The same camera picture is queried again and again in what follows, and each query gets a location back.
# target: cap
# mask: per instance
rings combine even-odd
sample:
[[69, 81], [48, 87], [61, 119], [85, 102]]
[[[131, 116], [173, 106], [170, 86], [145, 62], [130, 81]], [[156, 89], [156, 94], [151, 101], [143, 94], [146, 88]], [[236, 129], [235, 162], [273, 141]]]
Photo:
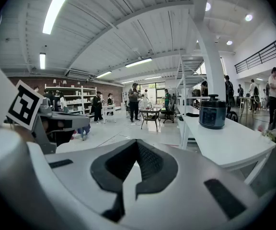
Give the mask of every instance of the cap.
[[276, 71], [276, 67], [273, 67], [273, 68], [272, 68], [271, 73], [273, 73], [274, 71]]

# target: balcony railing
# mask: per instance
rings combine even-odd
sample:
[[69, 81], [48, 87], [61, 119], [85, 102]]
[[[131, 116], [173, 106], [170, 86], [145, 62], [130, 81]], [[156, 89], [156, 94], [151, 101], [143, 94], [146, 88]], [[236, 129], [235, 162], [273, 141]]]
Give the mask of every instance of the balcony railing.
[[236, 64], [235, 65], [236, 72], [240, 73], [252, 67], [256, 67], [273, 58], [276, 58], [276, 40], [271, 44], [269, 44], [268, 46], [264, 47], [262, 50], [255, 53], [254, 55]]

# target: pressure cooker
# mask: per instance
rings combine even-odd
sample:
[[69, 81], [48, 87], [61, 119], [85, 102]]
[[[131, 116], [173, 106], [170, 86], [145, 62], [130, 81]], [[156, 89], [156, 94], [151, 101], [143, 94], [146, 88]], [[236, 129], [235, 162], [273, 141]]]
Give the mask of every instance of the pressure cooker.
[[217, 94], [210, 94], [209, 100], [202, 100], [199, 123], [205, 128], [220, 129], [224, 126], [226, 102], [216, 99]]

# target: brick wall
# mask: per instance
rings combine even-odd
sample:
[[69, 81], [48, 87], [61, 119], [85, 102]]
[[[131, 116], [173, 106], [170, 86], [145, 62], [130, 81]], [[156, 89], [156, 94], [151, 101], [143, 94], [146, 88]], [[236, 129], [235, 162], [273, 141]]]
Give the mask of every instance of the brick wall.
[[[55, 84], [53, 83], [54, 78], [36, 78], [36, 77], [22, 77], [22, 78], [17, 78], [17, 77], [9, 77], [9, 80], [16, 85], [19, 80], [22, 80], [24, 83], [26, 83], [29, 87], [32, 89], [35, 86], [39, 87], [39, 93], [44, 94], [44, 88], [45, 84], [47, 87], [54, 87]], [[112, 93], [114, 95], [114, 101], [116, 106], [121, 106], [122, 102], [122, 87], [117, 87], [117, 86], [112, 86], [112, 85], [106, 85], [106, 84], [100, 84], [100, 83], [95, 83], [95, 82], [83, 82], [80, 81], [80, 85], [77, 84], [78, 80], [70, 80], [70, 79], [61, 79], [61, 78], [56, 78], [56, 85], [60, 83], [61, 87], [64, 87], [62, 84], [63, 80], [67, 81], [66, 87], [71, 87], [71, 85], [74, 85], [75, 87], [80, 87], [83, 85], [84, 88], [91, 88], [91, 87], [96, 87], [98, 91], [101, 91], [103, 94], [103, 98], [105, 102], [107, 101], [108, 94]]]

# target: black lid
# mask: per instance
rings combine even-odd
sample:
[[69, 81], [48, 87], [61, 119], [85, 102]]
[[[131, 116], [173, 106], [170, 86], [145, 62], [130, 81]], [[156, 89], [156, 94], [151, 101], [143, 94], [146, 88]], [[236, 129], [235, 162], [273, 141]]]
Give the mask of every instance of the black lid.
[[204, 106], [204, 107], [226, 107], [226, 102], [225, 101], [221, 101], [219, 99], [216, 99], [216, 97], [218, 97], [217, 94], [210, 94], [209, 97], [210, 97], [209, 100], [202, 100], [200, 106]]

